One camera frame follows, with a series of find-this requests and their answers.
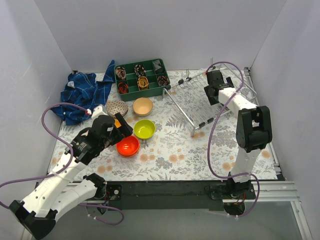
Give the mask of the green compartment tray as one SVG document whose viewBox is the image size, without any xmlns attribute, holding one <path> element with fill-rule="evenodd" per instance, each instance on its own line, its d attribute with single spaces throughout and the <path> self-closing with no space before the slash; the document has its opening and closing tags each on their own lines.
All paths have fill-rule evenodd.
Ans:
<svg viewBox="0 0 320 240">
<path fill-rule="evenodd" d="M 159 96 L 163 94 L 163 89 L 171 88 L 161 58 L 117 65 L 114 75 L 117 92 L 124 102 Z"/>
</svg>

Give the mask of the yellow bowl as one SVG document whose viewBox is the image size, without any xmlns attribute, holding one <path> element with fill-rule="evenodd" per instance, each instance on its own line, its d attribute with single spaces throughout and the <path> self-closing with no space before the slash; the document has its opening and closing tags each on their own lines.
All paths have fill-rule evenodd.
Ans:
<svg viewBox="0 0 320 240">
<path fill-rule="evenodd" d="M 120 122 L 116 119 L 114 122 L 114 125 L 119 128 L 121 126 Z"/>
</svg>

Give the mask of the blue plaid cloth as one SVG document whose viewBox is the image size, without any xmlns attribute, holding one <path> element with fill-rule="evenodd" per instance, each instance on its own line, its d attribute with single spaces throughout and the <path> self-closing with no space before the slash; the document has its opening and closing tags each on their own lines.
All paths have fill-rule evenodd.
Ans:
<svg viewBox="0 0 320 240">
<path fill-rule="evenodd" d="M 116 82 L 114 69 L 115 61 L 112 60 L 102 80 L 97 80 L 95 73 L 71 73 L 64 90 L 60 93 L 61 102 L 75 104 L 91 111 L 99 105 L 105 105 L 112 84 Z M 52 111 L 65 121 L 67 126 L 75 126 L 89 119 L 84 111 L 70 105 L 56 106 Z"/>
</svg>

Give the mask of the lime green bowl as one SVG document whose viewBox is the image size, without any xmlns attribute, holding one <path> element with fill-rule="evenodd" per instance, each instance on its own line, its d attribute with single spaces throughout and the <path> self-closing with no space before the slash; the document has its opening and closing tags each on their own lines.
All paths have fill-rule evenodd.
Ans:
<svg viewBox="0 0 320 240">
<path fill-rule="evenodd" d="M 156 126 L 151 120 L 141 119 L 134 125 L 133 132 L 137 138 L 148 140 L 155 134 Z"/>
</svg>

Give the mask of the floral table mat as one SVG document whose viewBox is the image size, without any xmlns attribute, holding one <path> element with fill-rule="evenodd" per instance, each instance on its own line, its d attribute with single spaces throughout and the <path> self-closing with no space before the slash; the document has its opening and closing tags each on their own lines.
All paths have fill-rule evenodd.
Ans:
<svg viewBox="0 0 320 240">
<path fill-rule="evenodd" d="M 214 180 L 231 171 L 238 154 L 237 119 L 232 113 L 191 136 L 190 125 L 169 98 L 159 95 L 151 101 L 148 119 L 156 130 L 140 142 L 139 152 L 122 157 L 115 146 L 108 147 L 74 181 L 92 173 L 107 181 Z"/>
</svg>

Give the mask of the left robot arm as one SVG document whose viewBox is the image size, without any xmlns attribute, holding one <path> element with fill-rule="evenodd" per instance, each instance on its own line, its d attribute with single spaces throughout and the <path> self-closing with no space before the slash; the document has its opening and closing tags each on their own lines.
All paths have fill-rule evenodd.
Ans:
<svg viewBox="0 0 320 240">
<path fill-rule="evenodd" d="M 72 189 L 64 189 L 104 149 L 132 133 L 133 128 L 120 113 L 98 116 L 91 127 L 76 135 L 50 174 L 28 196 L 9 205 L 10 211 L 35 239 L 43 239 L 65 213 L 87 199 L 106 196 L 107 182 L 96 173 L 85 175 Z"/>
</svg>

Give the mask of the yellow ties bottom middle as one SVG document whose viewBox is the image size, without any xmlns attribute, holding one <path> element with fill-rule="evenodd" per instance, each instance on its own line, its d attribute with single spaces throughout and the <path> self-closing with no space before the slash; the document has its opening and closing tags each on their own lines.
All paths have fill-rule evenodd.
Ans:
<svg viewBox="0 0 320 240">
<path fill-rule="evenodd" d="M 140 91 L 149 89 L 149 80 L 146 76 L 140 76 L 137 79 L 138 89 Z"/>
</svg>

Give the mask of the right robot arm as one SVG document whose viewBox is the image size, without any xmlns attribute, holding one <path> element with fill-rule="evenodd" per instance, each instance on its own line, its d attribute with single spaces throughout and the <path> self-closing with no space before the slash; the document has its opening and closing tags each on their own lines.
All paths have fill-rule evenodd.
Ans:
<svg viewBox="0 0 320 240">
<path fill-rule="evenodd" d="M 220 70 L 207 72 L 206 77 L 208 85 L 204 91 L 209 103 L 220 103 L 237 116 L 235 138 L 238 153 L 225 187 L 227 195 L 237 199 L 250 189 L 250 174 L 256 160 L 272 141 L 270 109 L 258 106 L 237 93 L 231 78 L 224 79 Z"/>
</svg>

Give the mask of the brown patterned white bowl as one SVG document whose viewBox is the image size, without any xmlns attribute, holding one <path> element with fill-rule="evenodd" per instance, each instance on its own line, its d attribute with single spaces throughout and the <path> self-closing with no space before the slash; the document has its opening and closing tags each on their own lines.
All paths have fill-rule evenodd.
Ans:
<svg viewBox="0 0 320 240">
<path fill-rule="evenodd" d="M 129 107 L 122 100 L 108 100 L 105 105 L 106 111 L 109 116 L 115 118 L 117 113 L 120 113 L 122 116 L 125 116 L 128 113 Z"/>
</svg>

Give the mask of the orange bowl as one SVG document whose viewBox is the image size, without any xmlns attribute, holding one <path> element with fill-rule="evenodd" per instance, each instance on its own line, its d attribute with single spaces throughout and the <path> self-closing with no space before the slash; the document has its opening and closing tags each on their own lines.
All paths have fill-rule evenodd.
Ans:
<svg viewBox="0 0 320 240">
<path fill-rule="evenodd" d="M 137 149 L 135 152 L 131 152 L 131 153 L 123 153 L 123 152 L 118 152 L 122 157 L 125 157 L 125 158 L 131 158 L 133 156 L 135 156 L 137 153 L 139 152 L 139 150 Z"/>
<path fill-rule="evenodd" d="M 140 141 L 133 135 L 124 138 L 122 141 L 116 144 L 117 152 L 124 154 L 130 154 L 140 149 Z"/>
</svg>

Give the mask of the beige bowl with drawing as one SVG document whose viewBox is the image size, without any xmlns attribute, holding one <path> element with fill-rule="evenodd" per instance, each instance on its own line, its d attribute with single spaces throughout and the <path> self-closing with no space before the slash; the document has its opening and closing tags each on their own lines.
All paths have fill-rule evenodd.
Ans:
<svg viewBox="0 0 320 240">
<path fill-rule="evenodd" d="M 153 109 L 153 102 L 146 97 L 137 98 L 132 105 L 133 111 L 140 117 L 148 116 Z"/>
</svg>

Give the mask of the red black ties bottom left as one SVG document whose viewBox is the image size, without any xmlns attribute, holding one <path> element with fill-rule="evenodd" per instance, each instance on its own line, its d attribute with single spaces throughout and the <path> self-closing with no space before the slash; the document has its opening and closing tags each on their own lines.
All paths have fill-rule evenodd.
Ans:
<svg viewBox="0 0 320 240">
<path fill-rule="evenodd" d="M 118 84 L 118 92 L 120 94 L 127 94 L 129 92 L 129 86 L 127 83 L 125 82 L 120 82 Z"/>
</svg>

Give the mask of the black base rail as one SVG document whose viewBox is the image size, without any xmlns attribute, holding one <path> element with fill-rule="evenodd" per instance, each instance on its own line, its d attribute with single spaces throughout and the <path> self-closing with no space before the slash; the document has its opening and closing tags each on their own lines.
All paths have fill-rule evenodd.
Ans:
<svg viewBox="0 0 320 240">
<path fill-rule="evenodd" d="M 120 210 L 229 210 L 243 214 L 257 197 L 253 184 L 234 187 L 223 180 L 110 181 L 103 200 Z"/>
</svg>

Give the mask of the brown ties bottom right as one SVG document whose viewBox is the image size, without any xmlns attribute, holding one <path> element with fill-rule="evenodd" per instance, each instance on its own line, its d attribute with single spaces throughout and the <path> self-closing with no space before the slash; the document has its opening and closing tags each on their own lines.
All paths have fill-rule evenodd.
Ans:
<svg viewBox="0 0 320 240">
<path fill-rule="evenodd" d="M 157 77 L 157 82 L 160 87 L 164 87 L 170 84 L 170 80 L 166 75 L 160 75 Z"/>
</svg>

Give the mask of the metal dish rack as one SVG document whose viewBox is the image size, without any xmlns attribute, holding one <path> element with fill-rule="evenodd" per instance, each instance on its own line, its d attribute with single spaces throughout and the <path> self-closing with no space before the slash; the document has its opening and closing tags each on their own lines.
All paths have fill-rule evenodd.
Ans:
<svg viewBox="0 0 320 240">
<path fill-rule="evenodd" d="M 229 63 L 218 63 L 210 71 L 219 70 L 224 80 L 231 77 L 234 87 L 237 89 L 244 77 L 244 85 L 239 91 L 248 101 L 257 104 L 257 92 L 254 89 L 250 76 L 250 69 L 245 67 L 242 74 Z M 215 121 L 219 113 L 222 116 L 229 114 L 231 111 L 223 109 L 223 105 L 218 103 L 210 105 L 204 87 L 208 85 L 206 71 L 203 70 L 197 74 L 191 74 L 186 70 L 185 78 L 180 79 L 176 84 L 166 86 L 163 89 L 162 97 L 170 99 L 177 107 L 186 122 L 190 125 L 191 136 L 195 131 L 209 125 Z"/>
</svg>

